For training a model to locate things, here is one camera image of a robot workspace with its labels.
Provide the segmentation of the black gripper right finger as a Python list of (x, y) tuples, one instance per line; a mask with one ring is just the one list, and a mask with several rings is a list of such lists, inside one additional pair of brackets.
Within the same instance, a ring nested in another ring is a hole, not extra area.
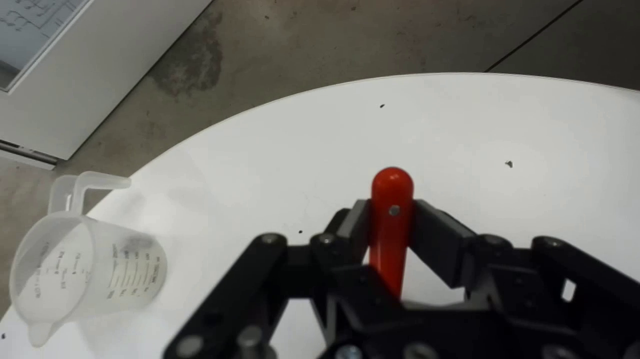
[(409, 250), (464, 293), (417, 311), (442, 359), (640, 359), (640, 283), (564, 240), (515, 248), (417, 200)]

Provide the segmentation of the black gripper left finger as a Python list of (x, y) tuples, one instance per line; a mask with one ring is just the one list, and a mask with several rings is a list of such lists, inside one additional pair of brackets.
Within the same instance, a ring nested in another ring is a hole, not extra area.
[(165, 345), (161, 359), (275, 359), (272, 337), (290, 301), (314, 309), (319, 359), (363, 359), (348, 289), (340, 280), (370, 276), (362, 264), (368, 202), (338, 210), (304, 246), (282, 234), (254, 238)]

